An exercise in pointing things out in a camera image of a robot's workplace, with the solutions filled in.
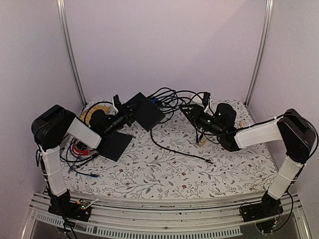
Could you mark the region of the black TP-Link network switch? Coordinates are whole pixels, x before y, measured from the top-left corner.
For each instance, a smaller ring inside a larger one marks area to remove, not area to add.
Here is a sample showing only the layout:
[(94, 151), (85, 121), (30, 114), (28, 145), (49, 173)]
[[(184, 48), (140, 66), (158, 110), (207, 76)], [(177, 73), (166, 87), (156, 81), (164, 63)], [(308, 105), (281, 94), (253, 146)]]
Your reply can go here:
[(141, 92), (129, 99), (126, 104), (134, 105), (133, 118), (147, 132), (164, 119), (164, 113)]

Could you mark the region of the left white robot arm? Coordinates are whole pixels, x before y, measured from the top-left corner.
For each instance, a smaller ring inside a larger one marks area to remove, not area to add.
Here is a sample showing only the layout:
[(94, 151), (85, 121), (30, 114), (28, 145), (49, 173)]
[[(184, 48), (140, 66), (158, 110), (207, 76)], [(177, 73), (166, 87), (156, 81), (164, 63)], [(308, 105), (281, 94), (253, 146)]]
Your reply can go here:
[(117, 109), (115, 115), (96, 110), (91, 115), (89, 125), (60, 105), (54, 105), (34, 120), (31, 131), (40, 153), (38, 164), (50, 196), (50, 213), (63, 219), (84, 222), (91, 215), (91, 203), (70, 201), (60, 162), (60, 145), (65, 135), (69, 134), (107, 159), (118, 161), (132, 140), (132, 136), (118, 130), (134, 122), (134, 114), (139, 106), (140, 102), (114, 102)]

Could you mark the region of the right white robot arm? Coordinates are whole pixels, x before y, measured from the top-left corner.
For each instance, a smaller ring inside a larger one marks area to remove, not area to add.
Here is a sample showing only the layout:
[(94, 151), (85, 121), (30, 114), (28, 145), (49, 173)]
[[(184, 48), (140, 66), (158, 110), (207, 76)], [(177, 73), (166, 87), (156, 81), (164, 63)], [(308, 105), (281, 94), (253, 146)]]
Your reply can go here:
[(319, 146), (319, 134), (313, 124), (295, 109), (288, 109), (264, 122), (236, 128), (236, 112), (229, 104), (218, 104), (213, 115), (198, 104), (181, 105), (179, 108), (193, 126), (217, 137), (219, 144), (227, 151), (235, 152), (257, 144), (266, 144), (271, 156), (279, 162), (274, 146), (281, 146), (281, 165), (261, 202), (244, 204), (239, 213), (245, 222), (283, 213), (282, 196), (288, 193)]

